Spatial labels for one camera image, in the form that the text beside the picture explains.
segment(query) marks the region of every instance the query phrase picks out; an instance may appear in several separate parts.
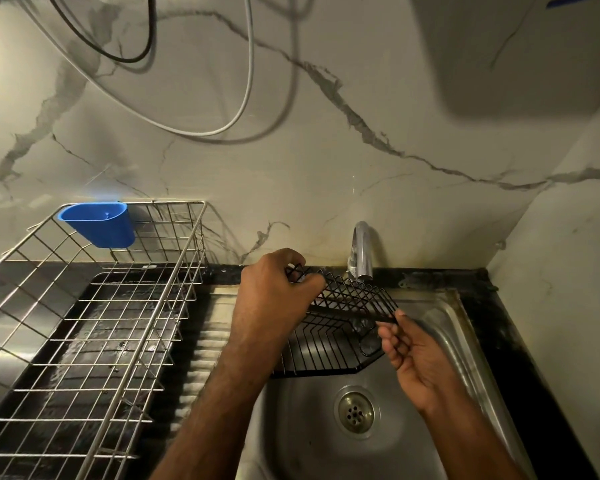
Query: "hand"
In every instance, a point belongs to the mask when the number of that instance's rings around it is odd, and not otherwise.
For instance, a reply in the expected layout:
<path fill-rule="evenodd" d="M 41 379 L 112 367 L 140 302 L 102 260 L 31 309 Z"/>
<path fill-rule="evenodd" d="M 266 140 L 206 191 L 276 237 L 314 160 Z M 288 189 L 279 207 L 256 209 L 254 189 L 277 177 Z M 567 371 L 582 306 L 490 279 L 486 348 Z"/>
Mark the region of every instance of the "hand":
<path fill-rule="evenodd" d="M 404 393 L 420 413 L 437 408 L 450 395 L 466 394 L 460 378 L 438 343 L 396 310 L 398 324 L 378 323 L 382 348 L 398 373 Z"/>
<path fill-rule="evenodd" d="M 301 283 L 290 283 L 285 267 L 304 263 L 300 253 L 286 248 L 265 254 L 242 270 L 229 343 L 245 347 L 271 369 L 289 334 L 326 285 L 321 274 L 308 274 Z"/>

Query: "faucet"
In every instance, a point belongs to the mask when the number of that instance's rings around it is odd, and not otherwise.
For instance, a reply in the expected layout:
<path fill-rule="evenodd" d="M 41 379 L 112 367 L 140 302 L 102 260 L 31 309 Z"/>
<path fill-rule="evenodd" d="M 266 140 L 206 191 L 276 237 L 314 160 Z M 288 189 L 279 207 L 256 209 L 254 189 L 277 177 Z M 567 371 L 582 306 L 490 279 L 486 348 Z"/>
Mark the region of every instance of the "faucet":
<path fill-rule="evenodd" d="M 371 263 L 371 227 L 364 221 L 360 221 L 353 227 L 347 273 L 352 280 L 358 281 L 370 280 L 374 275 Z"/>

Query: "sink drain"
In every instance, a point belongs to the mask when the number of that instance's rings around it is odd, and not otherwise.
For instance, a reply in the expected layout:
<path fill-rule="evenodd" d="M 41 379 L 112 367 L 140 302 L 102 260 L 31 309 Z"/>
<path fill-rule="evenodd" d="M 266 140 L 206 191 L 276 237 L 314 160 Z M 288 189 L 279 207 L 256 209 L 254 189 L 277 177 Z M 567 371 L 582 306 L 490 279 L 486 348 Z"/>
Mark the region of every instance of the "sink drain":
<path fill-rule="evenodd" d="M 360 392 L 348 392 L 343 395 L 336 411 L 344 428 L 356 435 L 368 432 L 376 416 L 371 401 Z"/>

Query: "blue plastic cup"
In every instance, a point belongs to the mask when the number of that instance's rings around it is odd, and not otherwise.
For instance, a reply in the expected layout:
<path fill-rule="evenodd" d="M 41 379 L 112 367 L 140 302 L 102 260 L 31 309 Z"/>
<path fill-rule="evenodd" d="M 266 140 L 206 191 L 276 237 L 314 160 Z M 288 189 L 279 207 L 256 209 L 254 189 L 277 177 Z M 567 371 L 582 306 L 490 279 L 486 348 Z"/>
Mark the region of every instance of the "blue plastic cup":
<path fill-rule="evenodd" d="M 136 240 L 124 202 L 76 203 L 60 211 L 66 222 L 97 248 L 128 248 Z"/>

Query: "marble wall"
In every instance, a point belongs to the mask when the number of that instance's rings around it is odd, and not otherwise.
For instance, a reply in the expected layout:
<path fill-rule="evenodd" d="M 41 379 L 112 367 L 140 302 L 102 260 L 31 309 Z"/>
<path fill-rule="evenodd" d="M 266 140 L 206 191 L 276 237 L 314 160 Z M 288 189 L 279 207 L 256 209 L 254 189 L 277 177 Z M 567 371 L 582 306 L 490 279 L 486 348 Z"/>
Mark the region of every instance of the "marble wall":
<path fill-rule="evenodd" d="M 600 174 L 600 112 L 556 175 Z M 498 294 L 600 475 L 600 178 L 540 193 L 489 265 Z"/>
<path fill-rule="evenodd" d="M 343 264 L 352 228 L 376 266 L 485 266 L 600 105 L 600 0 L 253 0 L 256 73 L 242 119 L 204 140 L 126 112 L 0 1 L 0 252 L 60 203 L 194 198 L 216 260 L 291 246 Z M 206 130 L 242 99 L 242 0 L 159 0 L 156 51 L 116 67 L 38 17 L 136 110 Z M 94 40 L 137 53 L 144 0 L 66 0 Z"/>

